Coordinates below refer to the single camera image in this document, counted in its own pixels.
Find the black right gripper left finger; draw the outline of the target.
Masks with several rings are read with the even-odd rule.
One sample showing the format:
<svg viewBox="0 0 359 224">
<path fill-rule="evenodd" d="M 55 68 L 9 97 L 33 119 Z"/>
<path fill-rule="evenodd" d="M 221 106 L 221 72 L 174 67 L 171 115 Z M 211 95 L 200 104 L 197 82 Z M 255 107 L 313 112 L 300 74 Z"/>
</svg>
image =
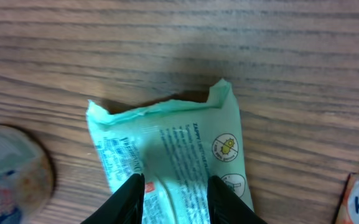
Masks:
<svg viewBox="0 0 359 224">
<path fill-rule="evenodd" d="M 133 174 L 112 196 L 81 224 L 141 224 L 145 177 Z"/>
</svg>

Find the green lid jar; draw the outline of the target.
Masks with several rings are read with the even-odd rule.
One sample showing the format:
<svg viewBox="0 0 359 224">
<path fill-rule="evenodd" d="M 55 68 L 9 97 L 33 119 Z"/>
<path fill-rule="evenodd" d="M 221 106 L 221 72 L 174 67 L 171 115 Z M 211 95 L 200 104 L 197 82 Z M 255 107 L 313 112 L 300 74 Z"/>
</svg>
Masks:
<svg viewBox="0 0 359 224">
<path fill-rule="evenodd" d="M 42 146 L 20 129 L 0 125 L 0 224 L 29 223 L 49 201 L 54 182 Z"/>
</svg>

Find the teal wet wipes packet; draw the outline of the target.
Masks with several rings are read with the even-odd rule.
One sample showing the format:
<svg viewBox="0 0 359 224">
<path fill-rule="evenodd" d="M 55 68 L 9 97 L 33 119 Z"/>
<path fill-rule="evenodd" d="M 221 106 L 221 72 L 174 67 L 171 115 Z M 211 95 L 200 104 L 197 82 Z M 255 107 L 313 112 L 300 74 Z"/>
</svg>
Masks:
<svg viewBox="0 0 359 224">
<path fill-rule="evenodd" d="M 208 223 L 213 175 L 252 206 L 240 110 L 229 82 L 213 85 L 204 103 L 169 100 L 110 114 L 90 102 L 86 120 L 112 192 L 144 174 L 143 223 Z"/>
</svg>

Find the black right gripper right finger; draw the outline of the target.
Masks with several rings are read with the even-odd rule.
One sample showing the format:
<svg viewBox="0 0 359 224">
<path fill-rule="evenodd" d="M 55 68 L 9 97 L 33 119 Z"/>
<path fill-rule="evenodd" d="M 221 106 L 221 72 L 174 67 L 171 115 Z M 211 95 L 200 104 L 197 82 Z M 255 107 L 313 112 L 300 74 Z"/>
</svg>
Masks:
<svg viewBox="0 0 359 224">
<path fill-rule="evenodd" d="M 211 224 L 267 224 L 216 175 L 208 179 L 207 200 Z"/>
</svg>

